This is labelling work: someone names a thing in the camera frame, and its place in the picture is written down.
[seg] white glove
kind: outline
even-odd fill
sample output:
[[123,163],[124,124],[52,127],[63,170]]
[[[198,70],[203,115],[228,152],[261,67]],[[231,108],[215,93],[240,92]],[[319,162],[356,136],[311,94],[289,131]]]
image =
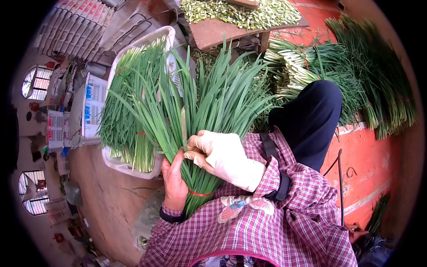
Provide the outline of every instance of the white glove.
[[185,158],[245,191],[255,191],[266,169],[261,162],[246,157],[239,136],[233,133],[201,130],[188,139],[187,148]]

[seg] plastic bag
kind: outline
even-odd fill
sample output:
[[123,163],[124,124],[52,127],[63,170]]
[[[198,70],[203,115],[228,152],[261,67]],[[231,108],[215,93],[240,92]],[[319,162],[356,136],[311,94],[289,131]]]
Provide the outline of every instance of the plastic bag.
[[65,199],[68,203],[76,206],[83,205],[82,191],[79,184],[72,181],[64,182]]
[[136,220],[132,226],[132,237],[134,246],[142,252],[151,236],[151,229],[160,219],[160,208],[165,197],[164,187],[158,189],[139,210]]

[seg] embroidered patch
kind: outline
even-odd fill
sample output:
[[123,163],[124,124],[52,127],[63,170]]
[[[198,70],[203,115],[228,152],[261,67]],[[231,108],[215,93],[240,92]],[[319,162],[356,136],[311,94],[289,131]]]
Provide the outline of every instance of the embroidered patch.
[[265,211],[268,215],[273,215],[273,204],[263,197],[254,196],[227,196],[221,197],[221,203],[225,206],[222,212],[218,214],[218,223],[225,223],[239,215],[246,204],[253,209]]

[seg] pink plaid shirt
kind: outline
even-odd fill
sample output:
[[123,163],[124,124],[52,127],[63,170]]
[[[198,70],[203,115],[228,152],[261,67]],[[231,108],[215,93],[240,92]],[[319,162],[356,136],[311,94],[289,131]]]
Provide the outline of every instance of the pink plaid shirt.
[[[248,133],[243,147],[248,158],[268,164],[255,197],[278,189],[278,162],[290,178],[288,196],[274,203],[273,215],[246,205],[236,218],[218,223],[217,216],[224,208],[220,197],[250,194],[224,182],[215,198],[183,223],[160,219],[138,266],[191,267],[199,260],[220,255],[251,256],[277,267],[357,266],[348,231],[340,225],[337,190],[315,170],[296,163],[278,129],[269,136],[278,146],[278,159],[265,159],[259,134]],[[164,212],[180,215],[165,207]]]

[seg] window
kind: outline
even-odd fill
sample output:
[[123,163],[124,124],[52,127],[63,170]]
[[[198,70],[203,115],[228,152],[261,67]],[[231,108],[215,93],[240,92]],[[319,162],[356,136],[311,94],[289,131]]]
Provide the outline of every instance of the window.
[[44,172],[23,172],[19,176],[18,193],[22,205],[31,215],[45,214],[44,204],[49,201]]
[[22,95],[28,99],[45,100],[52,73],[53,70],[39,66],[29,70],[22,83]]

